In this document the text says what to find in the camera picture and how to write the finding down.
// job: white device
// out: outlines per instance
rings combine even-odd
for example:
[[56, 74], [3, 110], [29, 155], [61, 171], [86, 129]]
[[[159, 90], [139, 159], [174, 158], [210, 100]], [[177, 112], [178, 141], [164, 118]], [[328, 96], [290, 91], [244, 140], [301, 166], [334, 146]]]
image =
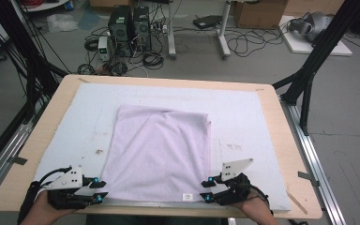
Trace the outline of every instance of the white device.
[[108, 46], [108, 37], [98, 38], [98, 54], [103, 62], [108, 62], [110, 60], [110, 49]]

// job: white bracket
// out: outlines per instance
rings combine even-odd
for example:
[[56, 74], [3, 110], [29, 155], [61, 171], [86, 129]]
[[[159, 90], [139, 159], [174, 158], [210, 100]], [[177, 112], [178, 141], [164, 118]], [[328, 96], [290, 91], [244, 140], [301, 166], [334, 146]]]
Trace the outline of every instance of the white bracket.
[[69, 188], [81, 188], [83, 186], [83, 174], [82, 167], [72, 168], [69, 172], [57, 178], [57, 180], [51, 182], [46, 189], [69, 189]]
[[225, 162], [221, 172], [221, 180], [227, 181], [237, 177], [240, 173], [252, 164], [253, 158], [243, 159], [239, 161]]

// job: white sheet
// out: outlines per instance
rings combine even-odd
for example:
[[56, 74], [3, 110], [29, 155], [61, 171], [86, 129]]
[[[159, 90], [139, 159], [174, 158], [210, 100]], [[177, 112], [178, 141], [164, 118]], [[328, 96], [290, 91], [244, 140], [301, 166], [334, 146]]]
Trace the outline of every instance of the white sheet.
[[200, 201], [210, 169], [209, 133], [206, 113], [121, 106], [101, 191], [117, 200]]

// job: cardboard box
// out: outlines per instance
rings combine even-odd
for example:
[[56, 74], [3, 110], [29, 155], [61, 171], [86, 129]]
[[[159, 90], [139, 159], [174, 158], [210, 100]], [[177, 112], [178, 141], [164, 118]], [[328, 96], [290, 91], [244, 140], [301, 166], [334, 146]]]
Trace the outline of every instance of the cardboard box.
[[287, 4], [288, 0], [237, 3], [233, 18], [239, 28], [277, 29]]
[[90, 0], [93, 8], [112, 8], [115, 5], [133, 6], [133, 0]]
[[344, 0], [289, 0], [284, 14], [303, 16], [308, 11], [320, 11], [325, 14], [336, 15], [343, 2]]

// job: white tag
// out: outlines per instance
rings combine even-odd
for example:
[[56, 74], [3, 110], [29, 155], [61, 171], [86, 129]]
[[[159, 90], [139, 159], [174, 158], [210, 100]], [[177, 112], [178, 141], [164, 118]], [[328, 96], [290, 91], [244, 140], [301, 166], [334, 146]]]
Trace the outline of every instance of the white tag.
[[183, 194], [183, 202], [192, 202], [192, 194]]

